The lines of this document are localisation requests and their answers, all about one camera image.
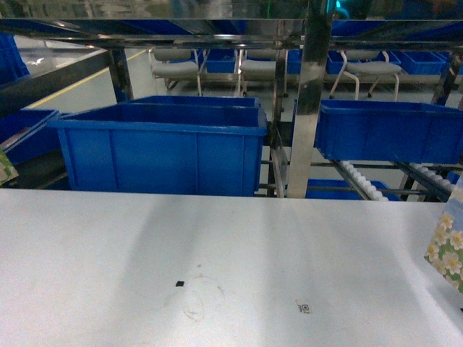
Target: yellow floor line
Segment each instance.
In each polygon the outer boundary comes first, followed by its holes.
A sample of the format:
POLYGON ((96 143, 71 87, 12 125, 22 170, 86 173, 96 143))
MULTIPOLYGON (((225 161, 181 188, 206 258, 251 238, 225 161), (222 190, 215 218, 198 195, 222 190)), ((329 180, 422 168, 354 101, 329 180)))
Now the yellow floor line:
MULTIPOLYGON (((141 54, 143 54, 143 53, 145 53, 145 50, 140 51, 140 52, 134 54, 133 56, 127 58, 127 60, 128 60, 128 61, 129 61, 129 60, 132 60, 132 59, 138 57, 139 55, 141 55, 141 54)), ((74 84, 72 84, 72 85, 70 85, 70 86, 68 86, 68 87, 65 87, 64 89, 61 89, 59 92, 53 93, 53 94, 47 96, 46 98, 43 98, 43 99, 37 101, 36 103, 33 103, 33 104, 29 105, 27 108, 36 108, 36 107, 38 107, 38 106, 40 106, 40 105, 43 105, 44 103, 46 103, 46 102, 48 102, 48 101, 50 101, 50 100, 56 98, 57 96, 60 96, 60 95, 62 95, 62 94, 65 94, 65 93, 69 92, 71 89, 74 89, 74 88, 76 88, 76 87, 78 87, 78 86, 80 86, 80 85, 83 85, 84 83, 86 83, 86 82, 88 82, 88 81, 94 79, 95 77, 98 77, 98 76, 100 76, 101 74, 104 74, 104 73, 107 72, 108 70, 109 70, 109 68, 106 67, 105 69, 102 69, 101 71, 98 71, 98 72, 96 72, 95 74, 91 74, 90 76, 84 78, 83 80, 80 80, 79 82, 76 82, 76 83, 74 83, 74 84)))

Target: floral box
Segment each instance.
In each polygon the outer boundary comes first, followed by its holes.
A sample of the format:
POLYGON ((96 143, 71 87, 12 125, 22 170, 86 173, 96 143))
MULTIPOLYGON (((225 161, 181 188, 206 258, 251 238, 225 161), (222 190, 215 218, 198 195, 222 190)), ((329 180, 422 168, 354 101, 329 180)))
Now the floral box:
POLYGON ((17 177, 17 171, 5 153, 0 150, 0 187, 9 180, 17 177))
POLYGON ((463 294, 463 180, 452 192, 425 259, 463 294))

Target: qr code label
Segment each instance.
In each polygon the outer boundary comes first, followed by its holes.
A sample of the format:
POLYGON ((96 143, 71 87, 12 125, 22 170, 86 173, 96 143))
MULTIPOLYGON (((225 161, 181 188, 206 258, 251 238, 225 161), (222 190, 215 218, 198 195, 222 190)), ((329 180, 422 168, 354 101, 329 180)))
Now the qr code label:
POLYGON ((310 311, 308 300, 296 300, 296 305, 297 305, 297 308, 299 309, 299 312, 312 313, 312 311, 310 311))

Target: blue plastic bin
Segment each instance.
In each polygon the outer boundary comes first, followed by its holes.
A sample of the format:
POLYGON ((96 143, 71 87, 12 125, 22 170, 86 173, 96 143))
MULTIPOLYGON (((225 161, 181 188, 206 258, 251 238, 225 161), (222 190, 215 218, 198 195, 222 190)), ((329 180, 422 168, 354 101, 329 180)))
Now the blue plastic bin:
POLYGON ((229 96, 171 96, 154 95, 146 98, 127 101, 128 103, 165 103, 174 105, 199 105, 199 106, 243 106, 260 107, 258 98, 235 98, 229 96))
POLYGON ((440 74, 445 61, 431 52, 394 52, 409 74, 440 74))
MULTIPOLYGON (((387 189, 388 187, 381 181, 371 181, 377 189, 387 189)), ((341 179, 309 179, 309 187, 349 187, 349 184, 341 179)), ((399 201, 395 194, 384 194, 391 201, 399 201)), ((356 192, 330 192, 323 190, 307 190, 306 199, 327 199, 327 200, 360 200, 356 192)))
POLYGON ((12 35, 0 34, 0 84, 29 74, 12 35))
POLYGON ((288 52, 288 74, 301 73, 301 51, 299 49, 292 49, 288 52))
POLYGON ((206 66, 211 73, 232 74, 235 66, 234 49, 211 49, 206 66))
POLYGON ((73 189, 253 196, 261 108, 119 104, 50 121, 73 189))
POLYGON ((458 182, 458 180, 460 179, 460 175, 457 174, 455 171, 450 171, 447 174, 446 179, 448 179, 450 181, 450 183, 456 184, 458 182))
POLYGON ((332 36, 356 36, 385 23, 383 20, 335 20, 331 34, 332 36))
MULTIPOLYGON (((401 65, 401 61, 399 58, 397 58, 397 56, 393 53, 393 52, 387 52, 388 56, 389 56, 389 63, 391 64, 395 64, 395 65, 401 65)), ((384 57, 384 54, 382 54, 381 52, 378 54, 378 57, 377 58, 374 58, 372 61, 386 61, 386 58, 384 57)))
POLYGON ((56 110, 25 109, 0 119, 0 143, 27 129, 4 150, 13 164, 59 149, 56 129, 46 126, 46 122, 57 114, 56 110))
POLYGON ((463 111, 424 103, 322 100, 315 146, 327 159, 457 163, 463 111))

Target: gray chair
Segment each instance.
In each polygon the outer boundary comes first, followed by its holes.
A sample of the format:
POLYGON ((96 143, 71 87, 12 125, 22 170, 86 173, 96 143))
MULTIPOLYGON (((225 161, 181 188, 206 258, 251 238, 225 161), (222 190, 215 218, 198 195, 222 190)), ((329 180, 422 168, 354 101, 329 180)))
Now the gray chair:
POLYGON ((333 87, 331 88, 330 99, 334 97, 334 91, 336 90, 342 75, 348 76, 355 81, 355 100, 359 100, 359 77, 376 77, 375 82, 372 84, 370 90, 368 91, 368 97, 371 98, 372 92, 381 77, 395 76, 396 84, 394 89, 394 100, 397 101, 400 83, 399 73, 402 72, 402 68, 398 65, 390 63, 389 55, 385 51, 381 52, 384 55, 385 61, 369 61, 378 57, 380 53, 379 51, 340 51, 339 53, 341 54, 344 63, 333 87), (360 60, 361 62, 349 62, 352 60, 360 60))
POLYGON ((178 81, 185 77, 196 77, 197 93, 199 96, 203 95, 203 91, 201 90, 200 66, 195 49, 151 48, 148 51, 148 58, 156 94, 158 94, 158 86, 156 84, 156 79, 158 78, 164 78, 166 88, 169 89, 170 80, 178 81), (186 61, 190 59, 192 52, 195 55, 195 61, 186 61))
MULTIPOLYGON (((247 81, 252 81, 256 77, 259 80, 273 80, 276 70, 276 50, 274 49, 253 49, 240 50, 238 61, 238 86, 237 89, 241 92, 241 84, 243 84, 243 96, 247 95, 247 81)), ((287 97, 286 80, 287 80, 287 65, 288 51, 284 61, 284 96, 287 97)))

